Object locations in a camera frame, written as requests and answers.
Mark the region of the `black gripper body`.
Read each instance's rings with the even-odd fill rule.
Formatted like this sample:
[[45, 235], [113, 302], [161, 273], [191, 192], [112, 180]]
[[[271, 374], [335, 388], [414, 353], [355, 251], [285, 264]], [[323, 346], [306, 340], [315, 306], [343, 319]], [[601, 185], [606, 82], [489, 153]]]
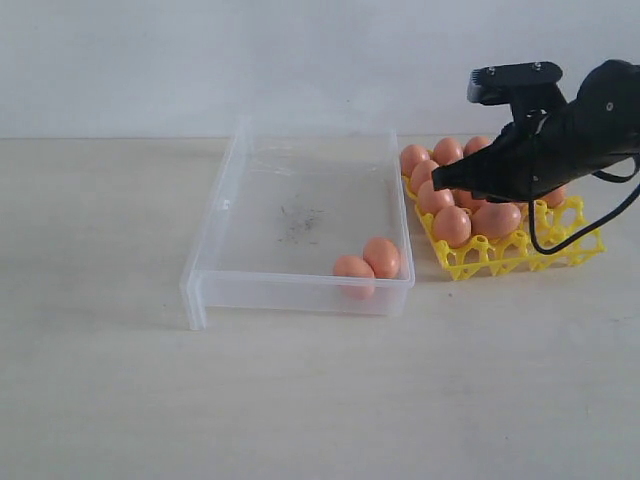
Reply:
[[577, 104], [503, 129], [479, 152], [479, 192], [524, 202], [600, 169], [595, 124]]

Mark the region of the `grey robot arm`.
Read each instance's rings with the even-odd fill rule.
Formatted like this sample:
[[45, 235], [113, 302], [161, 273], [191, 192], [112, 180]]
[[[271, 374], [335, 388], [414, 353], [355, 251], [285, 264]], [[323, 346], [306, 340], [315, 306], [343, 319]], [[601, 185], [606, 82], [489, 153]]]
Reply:
[[638, 154], [638, 66], [605, 61], [571, 101], [560, 91], [561, 77], [561, 68], [548, 61], [473, 70], [468, 100], [508, 105], [513, 120], [490, 145], [434, 170], [434, 188], [528, 202]]

